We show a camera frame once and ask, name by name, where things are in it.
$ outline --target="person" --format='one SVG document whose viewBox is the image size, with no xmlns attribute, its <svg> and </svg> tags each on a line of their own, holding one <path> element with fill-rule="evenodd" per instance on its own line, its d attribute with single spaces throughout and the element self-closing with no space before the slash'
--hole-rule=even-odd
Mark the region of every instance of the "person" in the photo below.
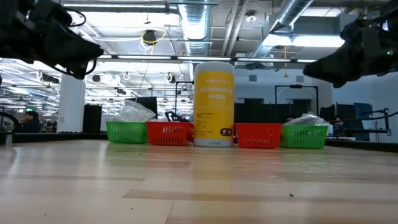
<svg viewBox="0 0 398 224">
<path fill-rule="evenodd" d="M 40 133 L 42 129 L 36 111 L 26 111 L 24 119 L 20 120 L 19 124 L 21 124 L 20 133 Z"/>
<path fill-rule="evenodd" d="M 289 121 L 293 121 L 293 120 L 294 120 L 294 117 L 292 115 L 288 115 L 285 118 L 285 123 L 288 123 Z"/>
<path fill-rule="evenodd" d="M 335 136 L 344 136 L 344 121 L 342 121 L 343 118 L 339 115 L 334 117 L 334 123 L 333 123 L 333 133 Z"/>
</svg>

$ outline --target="red basket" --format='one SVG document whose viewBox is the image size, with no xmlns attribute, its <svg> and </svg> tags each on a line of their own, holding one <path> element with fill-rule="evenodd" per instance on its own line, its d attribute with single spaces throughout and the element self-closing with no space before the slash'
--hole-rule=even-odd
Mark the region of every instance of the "red basket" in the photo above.
<svg viewBox="0 0 398 224">
<path fill-rule="evenodd" d="M 189 122 L 147 122 L 148 140 L 157 146 L 186 146 L 192 140 Z"/>
<path fill-rule="evenodd" d="M 282 124 L 235 124 L 239 147 L 276 149 Z"/>
</svg>

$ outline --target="robot workstation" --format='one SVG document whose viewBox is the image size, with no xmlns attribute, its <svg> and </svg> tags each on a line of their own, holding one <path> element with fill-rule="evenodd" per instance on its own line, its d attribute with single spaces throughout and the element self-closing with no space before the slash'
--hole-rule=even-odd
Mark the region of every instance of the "robot workstation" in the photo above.
<svg viewBox="0 0 398 224">
<path fill-rule="evenodd" d="M 0 0 L 0 223 L 398 223 L 398 0 Z"/>
</svg>

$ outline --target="plastic bag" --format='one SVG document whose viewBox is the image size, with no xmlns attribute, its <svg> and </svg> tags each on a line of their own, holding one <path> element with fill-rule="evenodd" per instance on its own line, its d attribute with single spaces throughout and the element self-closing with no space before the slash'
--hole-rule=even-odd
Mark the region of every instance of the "plastic bag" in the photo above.
<svg viewBox="0 0 398 224">
<path fill-rule="evenodd" d="M 311 125 L 311 126 L 330 126 L 330 123 L 326 122 L 323 118 L 314 115 L 311 112 L 303 114 L 301 117 L 293 119 L 284 125 Z"/>
<path fill-rule="evenodd" d="M 154 112 L 145 106 L 142 106 L 140 103 L 126 100 L 121 112 L 113 117 L 113 121 L 146 122 L 152 119 L 154 116 L 156 116 Z"/>
</svg>

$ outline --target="yellow label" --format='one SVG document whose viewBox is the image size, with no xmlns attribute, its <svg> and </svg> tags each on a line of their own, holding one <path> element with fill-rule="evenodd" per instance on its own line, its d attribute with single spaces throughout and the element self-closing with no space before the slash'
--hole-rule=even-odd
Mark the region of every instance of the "yellow label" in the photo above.
<svg viewBox="0 0 398 224">
<path fill-rule="evenodd" d="M 234 124 L 234 77 L 203 72 L 195 79 L 195 138 L 231 139 Z"/>
</svg>

